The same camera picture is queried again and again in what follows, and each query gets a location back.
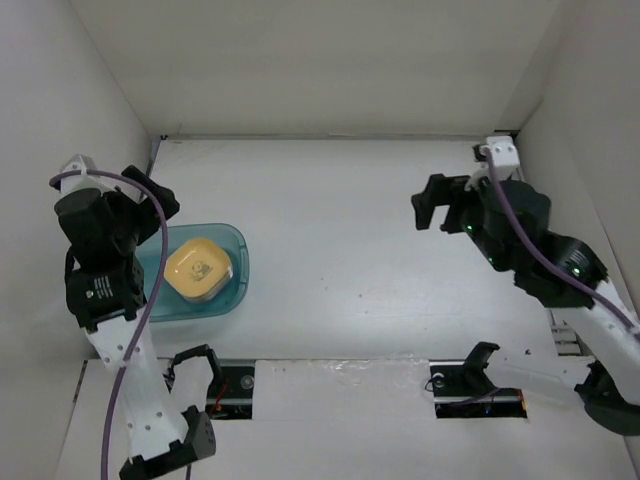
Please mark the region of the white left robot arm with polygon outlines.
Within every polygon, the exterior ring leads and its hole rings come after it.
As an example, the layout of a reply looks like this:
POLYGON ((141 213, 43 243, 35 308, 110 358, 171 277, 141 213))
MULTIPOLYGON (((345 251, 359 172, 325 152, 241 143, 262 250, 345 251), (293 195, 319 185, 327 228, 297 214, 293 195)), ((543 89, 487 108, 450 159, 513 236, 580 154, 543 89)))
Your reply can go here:
POLYGON ((144 269, 135 252, 154 234, 161 238, 159 270, 169 256, 167 221, 180 204, 174 193, 130 165, 119 174, 72 157, 49 184, 60 197, 54 206, 70 246, 64 282, 69 311, 115 378, 105 414, 101 478, 109 476, 115 411, 122 410, 128 458, 122 479, 157 479, 190 470, 217 450, 205 407, 222 387, 223 373, 206 344, 175 355, 169 366, 157 357, 151 313, 163 281, 158 273, 144 291, 144 269))

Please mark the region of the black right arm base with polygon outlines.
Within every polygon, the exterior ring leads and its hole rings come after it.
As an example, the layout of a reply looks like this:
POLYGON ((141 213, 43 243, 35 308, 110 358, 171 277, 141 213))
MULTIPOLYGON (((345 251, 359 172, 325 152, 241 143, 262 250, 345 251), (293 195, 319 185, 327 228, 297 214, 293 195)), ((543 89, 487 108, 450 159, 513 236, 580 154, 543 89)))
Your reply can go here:
POLYGON ((479 342, 464 359, 429 361, 424 390, 433 395, 437 419, 528 418, 522 392, 496 387, 485 373, 498 350, 495 343, 479 342))

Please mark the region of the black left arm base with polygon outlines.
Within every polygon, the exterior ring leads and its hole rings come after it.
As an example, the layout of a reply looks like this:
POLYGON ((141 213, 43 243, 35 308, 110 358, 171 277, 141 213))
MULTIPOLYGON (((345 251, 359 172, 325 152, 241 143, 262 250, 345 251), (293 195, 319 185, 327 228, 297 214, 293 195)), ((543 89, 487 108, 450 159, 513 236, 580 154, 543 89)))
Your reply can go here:
POLYGON ((207 393, 206 411, 211 420, 251 420, 255 387, 255 362, 225 360, 222 378, 207 393))

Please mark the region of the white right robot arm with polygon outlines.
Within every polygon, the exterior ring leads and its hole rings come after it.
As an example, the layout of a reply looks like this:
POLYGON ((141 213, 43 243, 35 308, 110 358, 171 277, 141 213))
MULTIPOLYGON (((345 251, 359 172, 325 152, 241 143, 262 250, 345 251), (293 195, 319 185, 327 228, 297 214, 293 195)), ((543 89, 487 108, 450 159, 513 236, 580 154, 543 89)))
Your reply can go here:
POLYGON ((249 286, 224 314, 156 317, 171 352, 224 358, 444 356, 479 402, 508 388, 581 404, 639 432, 639 328, 582 242, 548 230, 549 199, 516 181, 434 174, 409 204, 386 184, 246 190, 249 286))

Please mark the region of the yellow panda plate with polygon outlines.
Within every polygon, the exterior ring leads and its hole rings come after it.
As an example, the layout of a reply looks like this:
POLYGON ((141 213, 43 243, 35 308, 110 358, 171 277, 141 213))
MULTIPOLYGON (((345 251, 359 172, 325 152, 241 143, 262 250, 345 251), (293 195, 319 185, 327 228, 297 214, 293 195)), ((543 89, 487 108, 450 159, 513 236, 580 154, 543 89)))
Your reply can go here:
POLYGON ((186 301, 212 300, 233 278, 229 255, 212 240, 187 240, 167 259, 165 281, 186 301))

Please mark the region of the teal transparent plastic bin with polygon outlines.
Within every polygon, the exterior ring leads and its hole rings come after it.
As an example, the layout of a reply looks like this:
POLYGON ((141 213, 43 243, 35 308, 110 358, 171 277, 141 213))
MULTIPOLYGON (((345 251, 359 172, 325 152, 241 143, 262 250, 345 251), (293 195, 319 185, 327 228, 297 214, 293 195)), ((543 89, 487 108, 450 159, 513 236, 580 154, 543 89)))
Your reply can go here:
POLYGON ((146 296, 151 295, 157 275, 162 275, 151 320, 158 323, 214 317, 234 309, 246 294, 250 274, 249 253, 241 232, 228 224, 211 223, 172 226, 168 234, 168 257, 191 238, 205 237, 215 242, 229 255, 233 278, 208 302, 190 303, 184 300, 164 279, 165 267, 160 266, 162 238, 159 233, 155 234, 136 251, 144 271, 146 296))

